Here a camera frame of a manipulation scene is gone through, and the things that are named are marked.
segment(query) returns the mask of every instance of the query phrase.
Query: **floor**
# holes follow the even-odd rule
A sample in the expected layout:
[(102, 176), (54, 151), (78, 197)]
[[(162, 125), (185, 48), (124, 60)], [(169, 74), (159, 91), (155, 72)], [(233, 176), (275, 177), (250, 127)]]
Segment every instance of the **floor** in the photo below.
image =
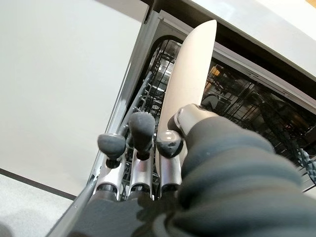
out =
[(0, 175), (0, 237), (44, 237), (71, 200)]

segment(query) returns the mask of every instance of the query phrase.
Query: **dishwasher rack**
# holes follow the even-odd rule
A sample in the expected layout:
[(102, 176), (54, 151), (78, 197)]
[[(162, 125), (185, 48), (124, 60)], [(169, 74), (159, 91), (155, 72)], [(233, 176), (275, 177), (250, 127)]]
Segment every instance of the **dishwasher rack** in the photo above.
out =
[[(168, 80), (180, 47), (180, 43), (170, 39), (158, 45), (147, 71), (152, 76), (137, 106), (138, 111), (148, 112), (155, 118), (154, 139)], [(316, 155), (316, 139), (307, 136), (316, 128), (314, 114), (214, 58), (206, 78), (201, 106), (259, 133), (271, 142), (277, 154), (297, 167), (302, 166), (300, 149), (311, 157)], [(132, 149), (128, 149), (124, 190), (130, 180), (132, 153)], [(158, 186), (159, 176), (154, 165), (153, 190), (158, 190)]]

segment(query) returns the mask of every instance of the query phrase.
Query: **white wall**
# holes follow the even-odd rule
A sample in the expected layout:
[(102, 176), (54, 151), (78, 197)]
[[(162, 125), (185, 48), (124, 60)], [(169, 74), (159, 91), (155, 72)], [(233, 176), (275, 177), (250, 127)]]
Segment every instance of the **white wall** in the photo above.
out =
[(188, 2), (316, 80), (316, 9), (305, 0)]
[(147, 5), (0, 1), (0, 168), (77, 195)]

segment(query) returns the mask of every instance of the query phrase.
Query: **black fabric cover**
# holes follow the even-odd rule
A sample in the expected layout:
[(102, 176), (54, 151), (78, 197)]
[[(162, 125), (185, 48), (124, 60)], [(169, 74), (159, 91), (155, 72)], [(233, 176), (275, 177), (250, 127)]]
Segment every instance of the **black fabric cover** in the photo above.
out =
[(216, 117), (196, 124), (186, 143), (177, 198), (92, 200), (69, 236), (316, 236), (316, 201), (267, 140)]

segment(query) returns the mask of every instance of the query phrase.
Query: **black sleeve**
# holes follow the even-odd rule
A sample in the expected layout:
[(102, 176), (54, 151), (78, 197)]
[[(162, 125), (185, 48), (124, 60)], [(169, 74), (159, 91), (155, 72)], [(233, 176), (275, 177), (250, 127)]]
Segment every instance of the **black sleeve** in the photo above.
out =
[(186, 142), (183, 210), (166, 224), (171, 236), (316, 236), (316, 201), (267, 140), (215, 117), (197, 123)]

